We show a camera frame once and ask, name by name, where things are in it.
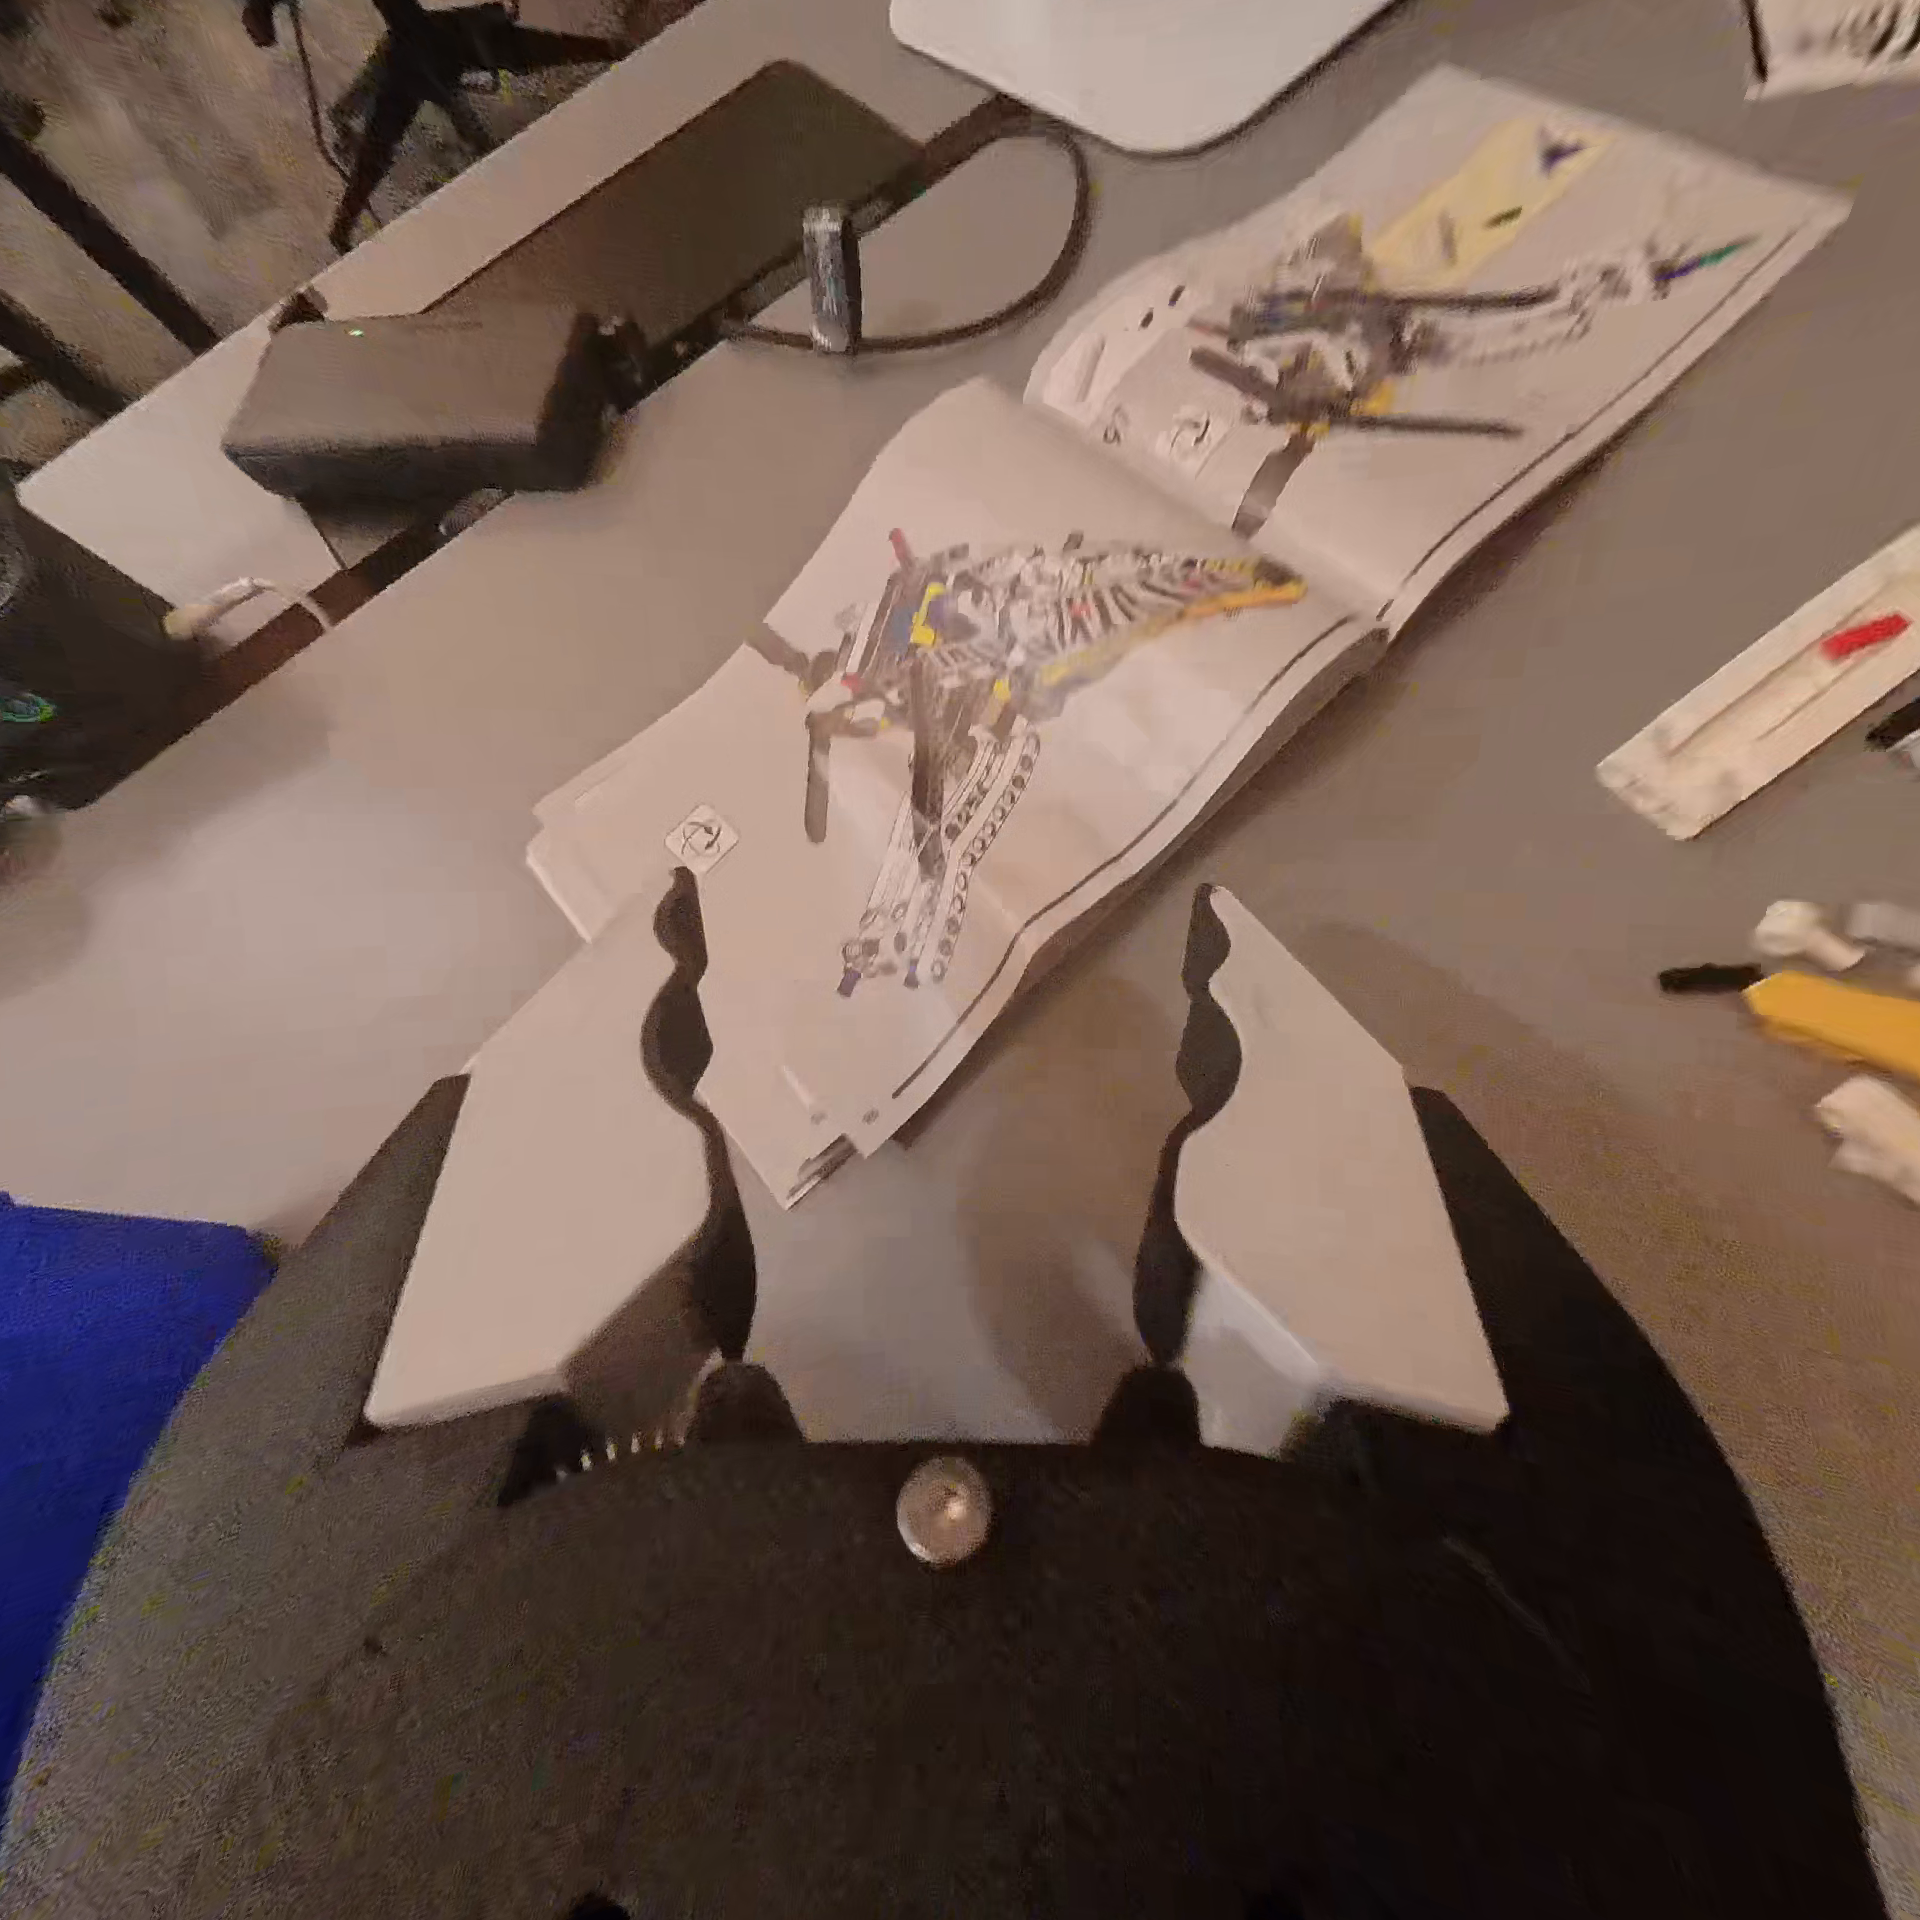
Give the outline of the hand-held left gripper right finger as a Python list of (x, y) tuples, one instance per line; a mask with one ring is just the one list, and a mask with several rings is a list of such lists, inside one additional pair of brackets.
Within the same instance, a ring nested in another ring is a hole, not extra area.
[(1503, 1379), (1399, 1062), (1220, 885), (1181, 982), (1188, 1107), (1132, 1312), (1197, 1439), (1281, 1456), (1349, 1405), (1496, 1434)]

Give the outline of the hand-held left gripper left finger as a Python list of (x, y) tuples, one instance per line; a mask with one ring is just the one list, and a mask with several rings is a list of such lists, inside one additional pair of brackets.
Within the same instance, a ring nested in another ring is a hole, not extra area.
[(569, 1397), (670, 1413), (740, 1363), (756, 1248), (699, 1085), (707, 939), (691, 870), (632, 902), (473, 1056), (366, 1420), (415, 1428)]

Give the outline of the lego instruction booklet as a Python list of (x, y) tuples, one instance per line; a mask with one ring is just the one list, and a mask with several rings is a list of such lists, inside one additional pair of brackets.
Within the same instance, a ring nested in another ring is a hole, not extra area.
[(535, 811), (583, 939), (696, 876), (781, 1201), (1667, 394), (1845, 195), (1452, 66), (884, 447), (762, 630)]

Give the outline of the yellow lego piece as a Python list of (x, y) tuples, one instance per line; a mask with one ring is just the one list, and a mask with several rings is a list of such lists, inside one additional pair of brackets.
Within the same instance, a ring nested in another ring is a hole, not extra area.
[(1919, 1083), (1916, 998), (1778, 971), (1742, 990), (1742, 1003), (1767, 1039)]

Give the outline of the small white lego piece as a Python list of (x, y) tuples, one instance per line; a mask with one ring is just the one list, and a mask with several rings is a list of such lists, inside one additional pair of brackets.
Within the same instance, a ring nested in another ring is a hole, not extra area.
[(1868, 1178), (1919, 1209), (1919, 1107), (1885, 1080), (1853, 1076), (1812, 1107), (1832, 1141), (1835, 1169)]
[(1781, 899), (1764, 907), (1750, 932), (1758, 955), (1781, 964), (1805, 964), (1845, 975), (1868, 961), (1868, 949), (1838, 932), (1808, 900)]

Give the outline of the long white lego panel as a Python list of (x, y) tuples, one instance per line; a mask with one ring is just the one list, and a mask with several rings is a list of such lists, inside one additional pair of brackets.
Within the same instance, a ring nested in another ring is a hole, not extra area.
[(1662, 836), (1692, 840), (1916, 673), (1909, 528), (1603, 755), (1596, 783)]

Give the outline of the blue plastic bin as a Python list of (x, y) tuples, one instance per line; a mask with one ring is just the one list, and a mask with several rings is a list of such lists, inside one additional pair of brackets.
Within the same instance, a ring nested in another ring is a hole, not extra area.
[(274, 1270), (241, 1227), (2, 1198), (7, 1788), (101, 1533)]

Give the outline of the dark bag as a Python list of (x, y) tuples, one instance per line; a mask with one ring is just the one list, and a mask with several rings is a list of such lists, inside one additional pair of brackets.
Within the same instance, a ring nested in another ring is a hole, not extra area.
[(97, 805), (172, 745), (204, 703), (204, 653), (168, 607), (32, 518), (2, 476), (2, 805)]

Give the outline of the black box-shaped device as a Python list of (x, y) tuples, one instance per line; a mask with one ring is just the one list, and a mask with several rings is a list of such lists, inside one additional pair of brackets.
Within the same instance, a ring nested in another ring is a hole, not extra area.
[(573, 491), (621, 399), (586, 310), (301, 321), (272, 334), (220, 453), (253, 486), (318, 511)]

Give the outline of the silver plug adapter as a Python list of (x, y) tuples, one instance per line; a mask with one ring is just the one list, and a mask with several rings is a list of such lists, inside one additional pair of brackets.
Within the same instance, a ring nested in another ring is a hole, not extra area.
[(802, 216), (808, 341), (818, 355), (862, 348), (863, 298), (860, 227), (848, 204), (808, 204)]

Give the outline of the black flat device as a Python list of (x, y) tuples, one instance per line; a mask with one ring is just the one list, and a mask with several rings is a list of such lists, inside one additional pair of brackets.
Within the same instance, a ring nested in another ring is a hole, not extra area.
[(791, 265), (806, 207), (862, 210), (923, 158), (922, 140), (795, 60), (640, 147), (657, 128), (638, 76), (591, 85), (264, 327), (522, 302), (629, 320), (659, 344)]

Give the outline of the black tripod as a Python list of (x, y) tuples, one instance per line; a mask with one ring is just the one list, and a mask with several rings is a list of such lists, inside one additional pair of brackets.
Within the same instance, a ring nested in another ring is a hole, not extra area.
[(567, 66), (607, 70), (632, 53), (626, 39), (533, 29), (522, 19), (520, 4), (376, 2), (372, 9), (382, 32), (342, 99), (342, 107), (358, 102), (364, 108), (356, 132), (348, 134), (327, 132), (301, 4), (240, 4), (243, 32), (258, 48), (275, 47), (283, 22), (293, 29), (310, 132), (322, 158), (342, 181), (329, 227), (329, 247), (338, 256), (356, 243), (361, 224), (372, 215), (374, 194), (391, 177), (403, 140), (423, 111), (444, 118), (464, 156), (488, 156), (497, 142), (471, 107), (479, 85), (504, 88), (515, 79)]

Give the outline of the white monitor base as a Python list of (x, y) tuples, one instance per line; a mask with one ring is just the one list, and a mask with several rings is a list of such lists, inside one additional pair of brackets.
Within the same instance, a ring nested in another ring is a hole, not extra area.
[(893, 2), (914, 56), (1132, 156), (1259, 120), (1388, 2)]

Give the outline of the printed paper sheet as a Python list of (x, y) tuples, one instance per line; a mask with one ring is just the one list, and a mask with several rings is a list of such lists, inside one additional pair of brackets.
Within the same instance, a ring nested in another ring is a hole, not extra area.
[(1919, 2), (1742, 2), (1749, 102), (1919, 83)]

